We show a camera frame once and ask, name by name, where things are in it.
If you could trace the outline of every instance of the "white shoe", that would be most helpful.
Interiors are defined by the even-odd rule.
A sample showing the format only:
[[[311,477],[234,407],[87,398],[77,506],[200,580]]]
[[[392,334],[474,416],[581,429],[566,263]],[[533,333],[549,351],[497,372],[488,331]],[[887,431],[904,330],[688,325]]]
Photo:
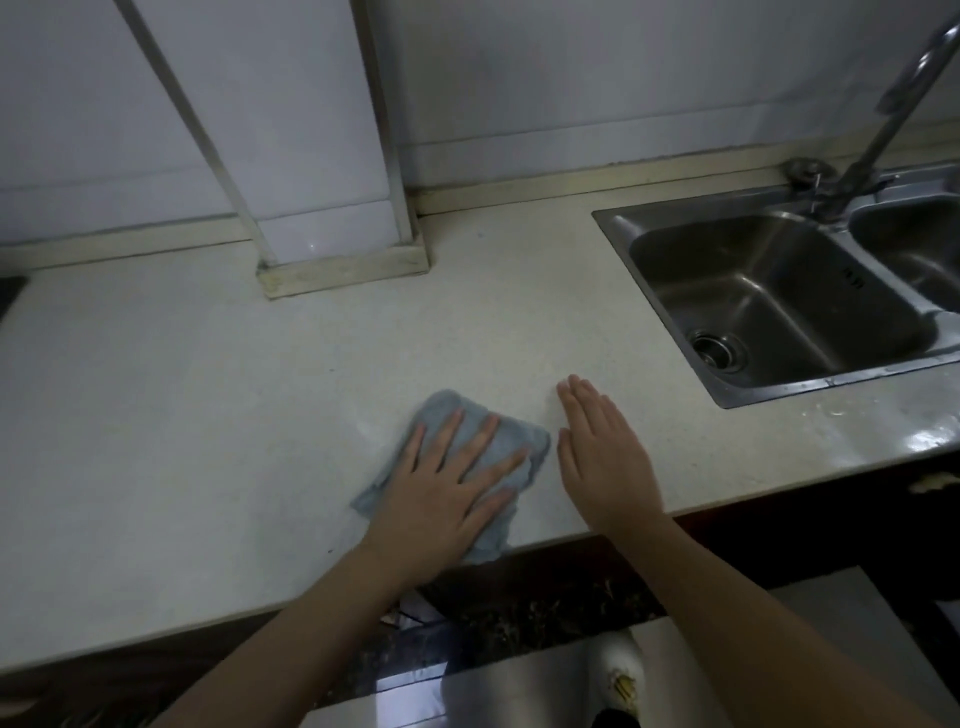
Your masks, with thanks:
[[[606,632],[594,637],[587,660],[588,719],[592,721],[604,708],[613,708],[640,720],[640,697],[646,679],[640,648],[630,632]]]

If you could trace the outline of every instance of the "double sink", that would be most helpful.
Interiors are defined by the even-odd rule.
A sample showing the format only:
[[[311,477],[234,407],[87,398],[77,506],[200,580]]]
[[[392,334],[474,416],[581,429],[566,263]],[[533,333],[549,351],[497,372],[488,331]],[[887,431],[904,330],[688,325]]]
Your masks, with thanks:
[[[844,219],[788,186],[593,213],[721,407],[960,361],[955,165]]]

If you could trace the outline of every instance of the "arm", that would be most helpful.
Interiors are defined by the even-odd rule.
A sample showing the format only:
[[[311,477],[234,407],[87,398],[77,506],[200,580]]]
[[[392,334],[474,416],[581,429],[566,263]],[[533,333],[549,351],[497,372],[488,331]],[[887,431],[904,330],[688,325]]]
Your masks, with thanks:
[[[512,497],[498,493],[470,510],[526,452],[460,484],[496,431],[491,416],[444,462],[462,419],[454,414],[419,459],[423,426],[416,428],[360,545],[185,692],[156,728],[280,728],[303,720],[390,605],[459,561]]]
[[[666,607],[738,728],[937,728],[663,514],[650,459],[610,398],[576,376],[558,392],[567,492]]]

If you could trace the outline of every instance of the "blue cloth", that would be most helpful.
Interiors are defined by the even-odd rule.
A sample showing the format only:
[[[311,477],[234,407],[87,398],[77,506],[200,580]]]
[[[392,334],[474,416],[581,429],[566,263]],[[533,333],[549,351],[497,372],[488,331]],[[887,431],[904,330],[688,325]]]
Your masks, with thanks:
[[[450,449],[447,457],[459,450],[467,441],[477,433],[480,425],[490,414],[490,410],[468,400],[466,397],[446,389],[432,395],[427,400],[420,411],[414,417],[413,422],[407,428],[407,433],[403,442],[396,450],[396,454],[391,458],[373,485],[357,496],[350,505],[361,516],[370,518],[376,512],[376,507],[383,497],[383,490],[387,487],[390,475],[394,471],[396,461],[403,450],[403,445],[410,439],[414,427],[423,423],[426,425],[426,432],[423,435],[423,444],[420,447],[420,454],[437,436],[437,432],[446,420],[453,414],[458,407],[464,408],[464,420],[457,430],[456,437],[450,443]],[[477,459],[473,467],[468,471],[464,480],[469,478],[474,472],[481,471],[493,463],[513,454],[520,448],[526,447],[530,454],[526,460],[512,473],[502,478],[499,483],[494,485],[488,493],[495,493],[503,488],[512,488],[518,493],[529,488],[537,476],[537,471],[543,464],[547,452],[550,451],[550,433],[542,427],[531,425],[529,423],[514,420],[510,417],[500,417],[499,426],[493,435],[493,440]],[[483,564],[493,561],[507,548],[507,537],[510,534],[510,521],[516,514],[516,502],[510,503],[504,510],[488,525],[477,538],[472,548],[464,556],[464,561],[468,564]]]

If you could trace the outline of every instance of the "drain strainer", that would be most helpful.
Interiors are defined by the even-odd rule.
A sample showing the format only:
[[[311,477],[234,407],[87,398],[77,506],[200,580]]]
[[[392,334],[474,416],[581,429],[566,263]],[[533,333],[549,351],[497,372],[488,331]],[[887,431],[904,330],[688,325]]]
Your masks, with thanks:
[[[729,335],[719,336],[706,331],[694,331],[689,336],[689,342],[711,369],[736,372],[746,363],[743,347]]]

